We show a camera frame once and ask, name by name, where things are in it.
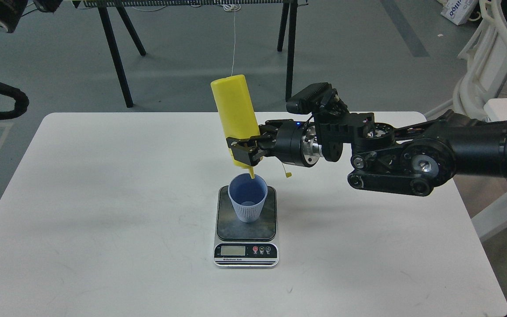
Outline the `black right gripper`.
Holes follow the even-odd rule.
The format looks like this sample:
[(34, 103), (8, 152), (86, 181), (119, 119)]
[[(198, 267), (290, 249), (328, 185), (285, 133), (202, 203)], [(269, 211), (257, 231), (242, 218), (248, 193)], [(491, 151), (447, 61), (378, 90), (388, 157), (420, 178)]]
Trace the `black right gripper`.
[(260, 135), (239, 139), (227, 137), (235, 161), (254, 167), (262, 157), (276, 157), (288, 165), (311, 168), (322, 157), (314, 123), (269, 120), (259, 126)]

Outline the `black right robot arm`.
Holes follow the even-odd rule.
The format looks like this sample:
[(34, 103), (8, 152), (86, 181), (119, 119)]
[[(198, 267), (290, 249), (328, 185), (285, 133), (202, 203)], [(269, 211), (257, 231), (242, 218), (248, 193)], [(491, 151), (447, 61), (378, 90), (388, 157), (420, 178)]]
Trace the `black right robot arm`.
[(507, 120), (485, 122), (447, 111), (435, 120), (394, 128), (374, 114), (320, 111), (313, 121), (269, 120), (248, 138), (227, 137), (233, 157), (257, 165), (262, 157), (309, 168), (338, 161), (351, 146), (352, 188), (428, 196), (457, 174), (507, 180)]

